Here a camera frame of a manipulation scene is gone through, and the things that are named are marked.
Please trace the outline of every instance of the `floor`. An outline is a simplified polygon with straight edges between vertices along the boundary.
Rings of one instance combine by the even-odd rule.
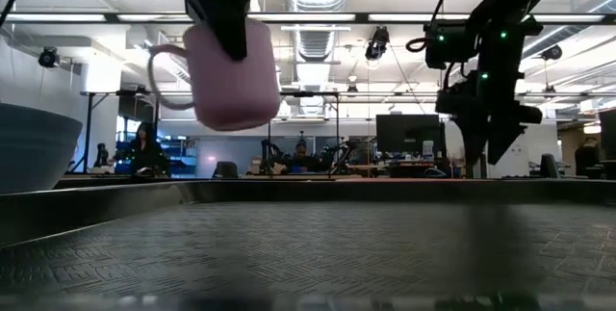
[[[187,205],[0,250],[0,293],[616,292],[616,209]]]

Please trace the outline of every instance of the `ceiling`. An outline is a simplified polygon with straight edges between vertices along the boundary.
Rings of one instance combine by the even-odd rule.
[[[446,13],[469,13],[481,0],[446,0]],[[534,13],[590,13],[606,0],[542,0]],[[4,6],[6,0],[0,1]],[[346,0],[345,11],[354,13],[429,13],[437,0]],[[254,0],[253,10],[261,12],[285,12],[289,9],[288,0]],[[17,0],[16,13],[183,13],[183,0]],[[83,36],[89,37],[113,50],[123,57],[126,63],[134,67],[123,74],[125,83],[144,83],[144,57],[133,48],[135,39],[149,39],[156,43],[158,39],[167,38],[172,42],[182,42],[181,36],[189,25],[50,25],[50,24],[16,24],[10,32],[17,36]],[[349,31],[337,32],[333,51],[333,65],[329,73],[328,91],[345,91],[349,76],[357,77],[359,91],[436,91],[440,85],[442,72],[426,68],[424,54],[412,54],[405,50],[404,44],[423,35],[421,25],[388,25],[391,45],[380,60],[379,67],[369,70],[363,58],[365,45],[375,28],[374,25],[348,25]],[[560,27],[550,26],[537,38],[528,39],[531,45]],[[281,25],[270,25],[274,57],[281,70],[280,82],[291,86],[296,80],[295,52],[293,33],[283,32]],[[526,80],[519,84],[521,91],[541,91],[546,83],[556,85],[558,91],[607,91],[610,85],[616,85],[616,26],[594,26],[584,29],[562,40],[560,47],[563,57],[558,61],[544,63],[542,60],[525,59],[522,70]],[[189,87],[177,80],[161,67],[156,77],[169,91],[184,91]],[[551,109],[571,107],[584,98],[567,96],[566,98],[546,99],[538,97],[527,102]],[[407,103],[415,101],[405,97]],[[371,97],[346,98],[346,102],[357,102],[353,112],[360,117],[366,114],[366,104],[378,103],[381,109],[391,107],[391,102],[399,98],[372,95]]]

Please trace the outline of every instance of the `computer monitor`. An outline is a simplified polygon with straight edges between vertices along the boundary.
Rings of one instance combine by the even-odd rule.
[[[442,148],[438,115],[377,115],[376,149],[380,152],[419,152],[424,141],[433,141],[436,156]]]

